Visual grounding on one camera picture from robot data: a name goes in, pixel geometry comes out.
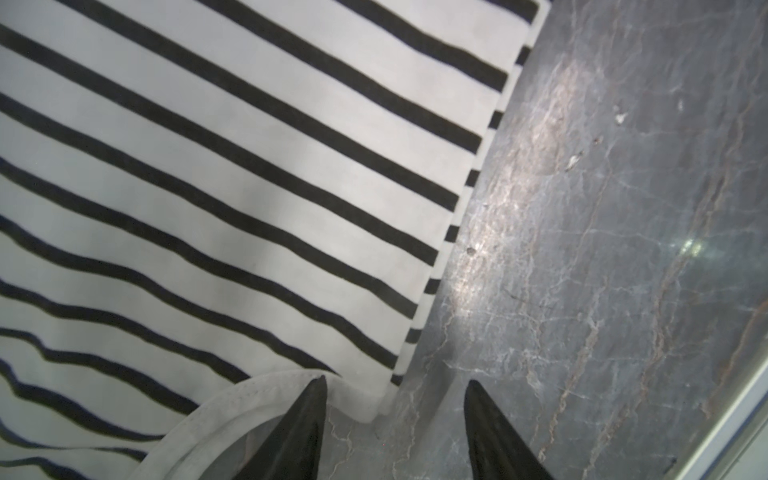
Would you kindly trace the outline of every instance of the gray marble surface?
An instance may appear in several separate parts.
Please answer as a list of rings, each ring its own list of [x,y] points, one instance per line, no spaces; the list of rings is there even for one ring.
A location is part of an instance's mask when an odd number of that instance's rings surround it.
[[[320,478],[471,478],[472,378],[558,480],[662,477],[768,333],[766,20],[554,3],[394,412],[330,410]]]

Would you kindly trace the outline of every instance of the striped fabric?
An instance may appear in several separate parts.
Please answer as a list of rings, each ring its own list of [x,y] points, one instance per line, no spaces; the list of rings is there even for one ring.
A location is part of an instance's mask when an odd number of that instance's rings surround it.
[[[549,4],[0,5],[0,476],[387,412]]]

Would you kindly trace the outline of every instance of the black and white striped cloth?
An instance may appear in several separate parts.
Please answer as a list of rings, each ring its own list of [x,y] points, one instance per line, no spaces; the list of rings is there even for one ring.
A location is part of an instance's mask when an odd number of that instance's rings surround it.
[[[546,0],[0,2],[0,476],[402,381]]]

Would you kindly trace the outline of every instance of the white speck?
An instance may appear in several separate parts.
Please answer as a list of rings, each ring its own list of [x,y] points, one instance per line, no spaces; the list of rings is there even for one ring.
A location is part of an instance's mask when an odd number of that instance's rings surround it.
[[[573,168],[579,160],[581,160],[581,155],[572,155],[571,158],[568,159],[568,165],[565,166],[565,171],[569,171]]]

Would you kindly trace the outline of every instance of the black stripe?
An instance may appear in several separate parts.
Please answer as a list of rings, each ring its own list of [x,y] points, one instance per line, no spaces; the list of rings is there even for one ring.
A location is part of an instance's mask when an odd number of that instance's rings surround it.
[[[528,60],[528,56],[531,54],[531,47],[523,45],[523,48],[520,49],[520,54],[518,55],[517,60],[515,60],[516,65],[520,65],[521,67],[525,65],[525,61]]]
[[[410,329],[408,330],[408,335],[406,336],[406,343],[416,344],[419,342],[419,337],[422,336],[422,331],[417,329]]]
[[[197,1],[282,49],[287,54],[335,78],[393,114],[467,151],[472,153],[477,151],[481,138],[476,133],[397,95],[361,71],[325,53],[237,0]],[[423,190],[425,185],[420,184],[419,187]]]
[[[469,171],[469,175],[467,175],[467,181],[464,183],[466,187],[472,187],[475,188],[475,184],[478,183],[478,175],[480,174],[480,170],[472,169]]]
[[[427,286],[424,289],[424,293],[427,295],[434,295],[437,293],[437,288],[440,286],[440,279],[439,278],[431,278],[427,282]]]
[[[137,462],[141,462],[144,460],[144,457],[147,456],[146,452],[142,452],[141,450],[134,450],[134,449],[124,449],[122,447],[74,447],[74,448],[65,448],[65,447],[51,447],[50,445],[42,445],[35,442],[30,442],[27,439],[23,439],[22,437],[16,435],[14,432],[12,432],[8,427],[5,426],[5,424],[0,420],[0,439],[5,440],[6,442],[10,443],[11,445],[16,445],[17,447],[22,447],[23,449],[44,449],[44,450],[79,450],[79,449],[87,449],[87,450],[99,450],[101,452],[113,452],[113,453],[119,453],[121,455],[126,455],[127,457],[131,457],[132,459],[136,460]]]
[[[206,194],[193,185],[169,175],[157,168],[151,167],[132,156],[119,151],[109,145],[89,137],[78,131],[72,130],[51,118],[18,103],[10,97],[0,93],[0,111],[16,121],[30,127],[37,132],[55,139],[65,145],[95,157],[106,164],[119,168],[138,177],[149,184],[167,190],[184,198],[190,204],[199,207],[219,218],[229,225],[248,232],[256,237],[281,245],[299,257],[307,260],[323,270],[354,283],[376,295],[381,301],[393,309],[413,318],[416,312],[416,303],[408,300],[385,282],[361,272],[346,263],[337,260],[327,253],[312,247],[299,237],[264,223],[250,215],[244,214],[215,197]]]
[[[448,227],[448,231],[445,232],[445,241],[454,243],[458,237],[458,225],[451,225]]]
[[[217,87],[221,88],[222,90],[231,93],[235,97],[238,97],[241,100],[260,109],[261,111],[266,112],[267,114],[277,118],[278,120],[284,122],[285,124],[288,124],[293,128],[296,128],[298,131],[306,134],[309,137],[314,138],[315,140],[319,141],[322,144],[327,145],[328,147],[331,147],[333,150],[340,152],[341,154],[347,156],[348,158],[351,158],[352,160],[358,162],[359,164],[364,165],[365,167],[368,167],[369,169],[383,175],[384,177],[387,177],[390,180],[397,182],[398,184],[404,186],[405,188],[413,190],[414,192],[421,195],[422,197],[430,201],[433,201],[436,204],[444,208],[447,208],[449,210],[452,210],[453,206],[455,205],[455,202],[456,202],[455,194],[452,193],[450,190],[447,190],[444,187],[441,187],[440,185],[436,184],[435,182],[408,170],[402,165],[399,165],[383,157],[382,155],[377,154],[376,152],[366,148],[365,146],[359,144],[353,139],[347,137],[346,135],[332,129],[331,127],[328,127],[327,125],[323,124],[317,119],[312,118],[309,115],[303,113],[301,110],[295,107],[292,107],[291,105],[285,103],[284,101],[281,101],[278,98],[273,97],[272,95],[269,95],[264,90],[261,90],[260,88],[248,83],[242,78],[237,77],[231,72],[223,69],[222,67],[219,67],[218,65],[206,60],[205,58],[202,58],[201,56],[194,54],[192,51],[187,50],[181,45],[169,40],[168,38],[165,38],[164,36],[156,33],[155,31],[150,30],[149,28],[144,27],[143,25],[131,20],[130,18],[126,17],[125,15],[122,15],[119,12],[116,12],[115,10],[107,7],[106,5],[102,5],[98,2],[95,2],[94,0],[57,0],[57,1],[67,5],[70,8],[73,8],[74,10],[80,12],[83,15],[88,16],[89,18],[100,23],[104,27],[107,27],[115,31],[119,35],[123,35],[125,38],[128,38],[129,40],[136,42],[137,44],[145,47],[146,49],[154,52],[155,54],[160,55],[161,57],[164,57],[169,61],[172,61],[173,63],[181,66],[182,68],[186,69],[190,73],[195,74],[198,77],[204,78],[205,80],[209,81],[211,84],[214,84]],[[248,7],[238,2],[231,2],[231,5],[227,5],[227,6],[223,5],[224,2],[203,2],[203,3],[208,3],[209,7],[216,9],[218,12],[223,13],[223,15],[227,14],[227,12],[229,11],[229,7],[242,10],[242,12],[238,12],[237,15],[243,15],[243,17],[242,18],[237,17],[238,18],[237,21],[248,23],[249,25],[250,25],[249,20],[252,15],[255,15],[256,17],[260,17],[256,12],[254,12],[253,10],[250,10]],[[266,20],[265,18],[263,20],[264,20],[264,23],[263,25],[261,25],[263,28],[261,30],[258,30],[258,35],[271,35],[271,37],[277,36],[280,38],[285,37],[286,35],[289,35],[289,36],[291,35],[288,31],[285,31],[285,35],[281,35],[280,33],[274,32],[276,30],[281,30],[282,28],[273,24],[269,20]],[[298,38],[296,38],[296,40],[298,42],[302,42],[302,40]],[[288,43],[290,45],[296,45],[296,42],[294,41],[289,41]],[[316,50],[316,51],[318,52],[318,55],[324,55],[320,50]],[[359,72],[355,72],[349,66],[346,66],[342,62],[336,60],[335,58],[332,58],[332,57],[329,57],[329,58],[339,63],[340,66],[330,65],[327,69],[330,69],[333,71],[344,71],[343,67],[346,67],[352,73],[356,73],[357,76],[361,78],[367,78],[364,75],[360,74]],[[333,61],[331,60],[320,61],[320,62],[315,61],[315,64],[318,64],[320,66],[327,66],[333,63]],[[370,79],[368,80],[370,84],[367,84],[362,80],[359,80],[356,82],[357,84],[359,84],[360,93],[363,93],[366,96],[370,95],[370,96],[378,97],[378,96],[381,96],[381,95],[376,95],[376,92],[377,92],[376,87],[378,87],[379,90],[388,92],[390,96],[394,97],[395,99],[399,99],[399,97],[394,95],[392,92],[387,91],[384,87],[381,87],[381,85],[378,85],[377,83],[373,82]],[[400,100],[399,103],[405,102],[407,104],[410,104],[410,102],[406,101],[405,99],[399,99],[399,100]],[[392,100],[386,103],[399,104],[396,100]],[[408,113],[408,112],[412,112],[414,110],[420,109],[420,107],[418,107],[415,104],[410,104],[410,105],[412,105],[410,108],[405,108],[405,109],[401,108],[401,110],[404,110],[405,113]],[[425,114],[431,115],[435,119],[448,123],[449,125],[453,125],[447,120],[437,117],[436,115],[431,114],[426,110],[424,110],[424,112]],[[427,130],[431,131],[434,134],[439,134],[441,129],[435,127],[433,129],[427,128]],[[467,133],[477,137],[477,135],[472,134],[471,132],[467,132]]]
[[[83,322],[97,323],[100,325],[106,325],[120,329],[129,335],[136,336],[147,343],[162,348],[163,350],[176,353],[177,355],[181,355],[185,358],[193,360],[194,362],[202,363],[232,383],[239,383],[249,379],[249,376],[246,375],[243,370],[240,370],[236,366],[225,362],[218,356],[215,356],[213,353],[194,349],[182,343],[168,339],[148,329],[146,326],[116,313],[107,312],[105,310],[86,308],[84,306],[72,306],[56,303],[38,293],[25,290],[16,285],[11,285],[10,283],[6,283],[2,278],[0,278],[0,295],[12,300],[17,300],[19,302],[35,306],[55,318],[80,320]]]
[[[6,329],[0,326],[0,336],[20,339],[33,345],[40,352],[40,355],[49,362],[87,366],[106,376],[119,379],[141,391],[155,402],[182,415],[189,415],[198,407],[195,402],[163,386],[150,376],[120,363],[90,353],[49,349],[37,336],[21,330]]]
[[[13,373],[11,366],[0,359],[0,375],[11,386],[13,393],[20,399],[37,403],[40,406],[58,412],[67,417],[72,422],[77,423],[84,429],[96,432],[100,435],[107,435],[116,439],[132,440],[134,442],[155,442],[163,438],[163,435],[147,435],[144,433],[132,432],[117,425],[107,422],[73,400],[51,390],[39,386],[27,385],[19,382]]]
[[[8,237],[12,238],[20,247],[39,257],[45,258],[49,262],[70,270],[92,273],[94,275],[106,276],[131,283],[158,298],[161,302],[164,302],[187,315],[194,316],[211,325],[240,333],[252,340],[260,342],[276,354],[284,356],[304,368],[334,372],[325,363],[320,362],[318,359],[315,359],[301,349],[283,343],[272,333],[248,323],[241,322],[231,316],[214,312],[213,310],[192,303],[189,300],[166,290],[148,276],[139,273],[136,270],[131,270],[124,266],[102,262],[92,258],[80,257],[79,255],[59,250],[58,248],[33,237],[31,234],[20,228],[19,225],[11,222],[2,215],[0,215],[0,230]]]
[[[451,65],[480,83],[502,91],[507,74],[461,48],[448,45],[409,24],[395,13],[371,0],[336,0],[363,18],[397,37],[414,50]]]
[[[56,465],[54,462],[51,462],[47,458],[28,457],[19,458],[18,460],[0,460],[0,467],[5,468],[23,467],[26,465],[35,465],[40,467],[40,469],[45,472],[47,476],[55,478],[55,480],[90,480],[88,477],[77,473],[71,468]]]
[[[532,0],[485,0],[488,3],[498,5],[528,23],[531,23],[538,12],[538,5]]]
[[[503,111],[494,111],[493,116],[491,116],[491,123],[488,124],[488,128],[493,128],[494,130],[498,130],[498,125],[502,122],[502,115],[504,114]]]
[[[202,270],[207,271],[208,273],[211,273],[212,275],[216,275],[220,278],[224,278],[226,280],[239,283],[240,285],[243,285],[246,288],[250,288],[252,290],[265,293],[266,295],[270,295],[280,300],[286,305],[291,306],[292,308],[301,312],[307,318],[310,318],[312,320],[315,320],[318,323],[322,323],[324,325],[334,328],[337,332],[344,335],[357,348],[363,351],[367,356],[371,357],[377,362],[380,362],[382,365],[386,366],[387,368],[394,368],[395,362],[397,362],[397,356],[394,353],[391,353],[386,348],[380,346],[374,340],[370,339],[368,336],[366,336],[365,333],[363,333],[360,329],[358,329],[355,325],[353,325],[351,322],[346,320],[344,317],[319,308],[318,306],[312,304],[311,302],[307,301],[301,296],[296,295],[294,292],[288,290],[286,287],[276,282],[262,278],[257,275],[253,275],[252,273],[247,272],[246,270],[242,270],[236,266],[232,266],[227,263],[216,260],[214,258],[211,258],[205,253],[202,253],[199,250],[194,249],[190,244],[185,243],[181,239],[174,237],[169,233],[165,233],[162,230],[158,230],[157,228],[154,228],[151,225],[147,225],[146,223],[140,222],[139,220],[136,220],[133,217],[129,217],[126,214],[122,214],[120,212],[117,212],[116,210],[112,210],[111,208],[104,207],[102,205],[96,204],[95,202],[91,202],[88,199],[79,197],[78,195],[68,192],[63,188],[58,187],[57,185],[47,182],[46,180],[36,177],[35,175],[32,175],[10,164],[2,157],[0,157],[0,174],[8,178],[10,181],[26,188],[27,190],[30,190],[31,192],[34,192],[35,194],[43,198],[50,200],[51,202],[54,202],[62,206],[63,208],[74,211],[83,216],[92,218],[93,220],[96,220],[98,222],[106,223],[107,225],[111,225],[113,227],[119,228],[132,235],[135,235],[136,237],[139,237],[148,242],[154,243],[155,245],[158,245],[161,248],[164,248],[166,250],[169,250],[171,252],[178,254],[180,257],[184,258],[189,263],[201,268]],[[157,285],[154,281],[150,280],[148,277],[144,276],[141,273],[134,272],[130,276],[136,279],[138,278],[137,275],[146,279],[146,280],[138,280],[138,281],[151,282],[154,285],[155,289],[160,289],[160,290],[163,290],[164,292],[167,292],[166,295],[170,294],[170,292],[165,290],[163,287]],[[177,297],[177,296],[174,296],[174,297],[177,298],[175,306],[179,308],[179,310],[183,310],[186,313],[193,315],[193,313],[191,312],[194,310],[189,310],[190,308],[192,308],[190,307],[191,305],[193,305],[192,303],[189,303],[190,306],[187,306],[187,310],[184,310],[179,306],[177,306],[183,303],[183,302],[180,303],[178,300],[181,297]],[[229,320],[224,321],[223,323],[219,324],[219,326],[223,326],[224,324],[229,323],[230,324],[229,328],[232,329],[233,331],[242,333],[244,335],[249,336],[252,339],[255,339],[257,341],[264,343],[264,345],[271,348],[275,353],[285,355],[287,356],[287,358],[292,359],[294,362],[299,363],[300,365],[302,365],[302,362],[307,362],[307,364],[304,365],[307,368],[324,367],[323,369],[328,369],[326,365],[314,359],[313,357],[305,354],[302,350],[294,349],[293,347],[288,347],[288,345],[279,341],[277,337],[275,337],[271,333],[268,333],[266,330],[257,329],[256,327],[253,327],[248,323],[241,322],[239,320],[236,320],[231,317],[227,317],[220,313],[213,313],[209,311],[210,313],[206,315],[205,313],[203,313],[204,310],[205,309],[198,310],[198,314],[195,316],[199,317],[199,315],[201,314],[207,317],[210,317],[211,314],[221,315],[222,319],[226,317]]]
[[[234,164],[262,177],[264,180],[326,208],[350,223],[354,223],[381,240],[403,249],[405,252],[410,253],[429,265],[435,262],[437,250],[421,240],[406,232],[397,230],[395,227],[388,225],[336,195],[278,168],[226,138],[149,101],[139,94],[135,94],[133,91],[114,83],[108,78],[2,25],[0,25],[0,45],[4,45],[29,60],[55,71],[62,77],[113,101],[115,104],[119,104],[147,118],[149,121],[153,121],[219,154]],[[446,208],[450,207],[450,210],[454,206],[455,201],[444,205]]]

